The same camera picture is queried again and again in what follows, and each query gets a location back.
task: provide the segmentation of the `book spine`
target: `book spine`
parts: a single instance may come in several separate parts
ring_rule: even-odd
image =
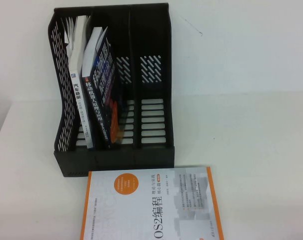
[[[89,76],[83,77],[83,82],[89,96],[90,104],[98,121],[98,125],[101,130],[101,134],[104,139],[105,145],[106,147],[110,148],[111,145],[110,145],[109,131],[106,126],[102,105],[98,100],[97,95],[95,94],[95,90],[93,87],[94,83]]]
[[[71,78],[75,99],[77,102],[83,133],[85,135],[86,145],[88,149],[92,149],[94,147],[94,143],[92,139],[90,120],[88,117],[88,109],[85,103],[84,89],[80,81],[80,76],[77,71],[70,71],[70,78]]]

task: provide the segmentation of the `orange book border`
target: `orange book border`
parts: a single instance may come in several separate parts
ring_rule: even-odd
[[[85,198],[85,207],[83,209],[80,240],[84,240],[86,216],[87,216],[87,208],[88,208],[88,199],[89,199],[89,196],[90,196],[90,189],[91,189],[91,180],[92,180],[92,172],[90,171],[88,173],[88,182],[87,182],[87,190],[86,190],[86,198]]]
[[[213,209],[215,212],[219,240],[224,240],[223,228],[222,228],[222,223],[221,223],[221,218],[220,218],[220,212],[218,210],[218,204],[217,204],[217,198],[216,198],[216,193],[215,193],[215,188],[214,188],[214,181],[213,181],[211,167],[208,166],[206,169],[207,169],[209,187],[210,187],[211,198],[212,198],[212,203],[213,203]]]

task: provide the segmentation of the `book cover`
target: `book cover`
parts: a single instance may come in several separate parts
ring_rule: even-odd
[[[108,29],[105,29],[101,38],[90,75],[83,77],[83,81],[102,138],[106,147],[111,148],[120,137],[118,116],[122,114],[124,103],[113,48],[108,42]]]
[[[70,56],[68,57],[68,68],[70,73],[70,79],[72,88],[75,95],[75,100],[77,102],[77,108],[79,112],[80,121],[83,127],[83,133],[88,149],[94,148],[95,141],[93,139],[93,126],[89,118],[89,110],[86,101],[86,91],[84,90],[82,79],[82,64],[85,46],[87,44],[86,39],[86,27],[89,18],[87,16],[78,16],[76,18],[76,25],[74,34],[73,31],[70,34],[74,39],[70,38],[70,43],[68,46],[72,45],[69,49]]]
[[[94,171],[81,240],[223,240],[210,167]]]

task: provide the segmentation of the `desk file organizer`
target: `desk file organizer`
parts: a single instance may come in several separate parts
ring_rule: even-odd
[[[117,149],[88,150],[76,145],[81,122],[64,47],[61,18],[92,17],[93,27],[108,27],[128,114]],[[62,114],[54,155],[65,177],[89,171],[173,168],[172,37],[167,3],[55,8],[48,27]]]

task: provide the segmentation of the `white wall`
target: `white wall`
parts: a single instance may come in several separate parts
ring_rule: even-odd
[[[145,0],[0,1],[0,99],[59,99],[54,7]],[[303,0],[170,0],[174,95],[303,91]]]

